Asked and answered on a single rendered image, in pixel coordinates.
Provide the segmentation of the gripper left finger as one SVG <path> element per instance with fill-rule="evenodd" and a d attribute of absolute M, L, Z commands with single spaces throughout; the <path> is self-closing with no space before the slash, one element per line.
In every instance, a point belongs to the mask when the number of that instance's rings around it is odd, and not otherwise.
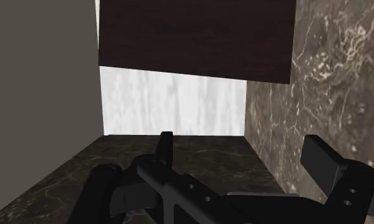
<path fill-rule="evenodd" d="M 71 212 L 71 224 L 119 224 L 142 209 L 154 224 L 246 224 L 247 217 L 189 174 L 172 170 L 173 134 L 164 131 L 153 154 L 127 170 L 94 167 Z"/>

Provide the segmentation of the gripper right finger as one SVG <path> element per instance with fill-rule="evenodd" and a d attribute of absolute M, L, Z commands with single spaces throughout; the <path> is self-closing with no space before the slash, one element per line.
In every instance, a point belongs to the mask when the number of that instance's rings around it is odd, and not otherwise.
<path fill-rule="evenodd" d="M 343 158 L 318 135 L 303 140 L 300 162 L 327 196 L 321 216 L 328 224 L 364 224 L 374 217 L 374 168 Z"/>

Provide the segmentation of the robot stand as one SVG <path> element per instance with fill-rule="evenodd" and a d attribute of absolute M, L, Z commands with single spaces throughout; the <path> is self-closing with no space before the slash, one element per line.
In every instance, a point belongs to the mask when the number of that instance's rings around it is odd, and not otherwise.
<path fill-rule="evenodd" d="M 100 0 L 99 64 L 288 84 L 297 0 Z"/>

